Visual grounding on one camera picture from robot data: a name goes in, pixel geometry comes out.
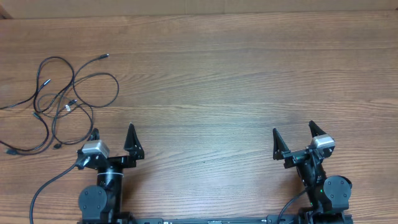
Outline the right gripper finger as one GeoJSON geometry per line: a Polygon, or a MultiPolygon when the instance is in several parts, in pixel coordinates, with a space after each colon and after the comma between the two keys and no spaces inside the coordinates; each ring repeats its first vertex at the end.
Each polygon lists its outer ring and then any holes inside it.
{"type": "Polygon", "coordinates": [[[285,154],[290,153],[290,149],[287,147],[286,143],[282,139],[282,136],[276,128],[272,130],[274,149],[273,149],[273,160],[284,159],[285,154]]]}
{"type": "Polygon", "coordinates": [[[313,138],[326,134],[326,132],[324,132],[324,130],[322,130],[313,120],[309,121],[308,126],[313,138]]]}

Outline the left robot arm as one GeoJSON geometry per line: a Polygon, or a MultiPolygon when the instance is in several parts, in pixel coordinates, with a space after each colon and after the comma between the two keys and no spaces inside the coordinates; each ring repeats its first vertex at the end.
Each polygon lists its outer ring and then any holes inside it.
{"type": "Polygon", "coordinates": [[[109,155],[108,146],[100,139],[98,129],[77,151],[76,166],[97,171],[95,185],[85,187],[78,198],[80,223],[136,223],[131,212],[122,211],[123,178],[125,169],[135,168],[144,158],[135,127],[129,123],[124,156],[109,155]]]}

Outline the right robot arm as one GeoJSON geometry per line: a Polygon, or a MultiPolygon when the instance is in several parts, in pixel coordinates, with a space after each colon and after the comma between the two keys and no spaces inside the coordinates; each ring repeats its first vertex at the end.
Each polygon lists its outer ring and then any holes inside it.
{"type": "Polygon", "coordinates": [[[273,134],[273,159],[283,160],[286,169],[296,168],[304,189],[289,200],[275,217],[276,223],[353,223],[349,209],[352,182],[341,175],[327,176],[322,166],[335,149],[335,140],[314,121],[308,126],[312,140],[305,149],[292,152],[276,128],[273,134]],[[306,194],[309,207],[300,208],[296,215],[286,215],[286,210],[306,194]]]}

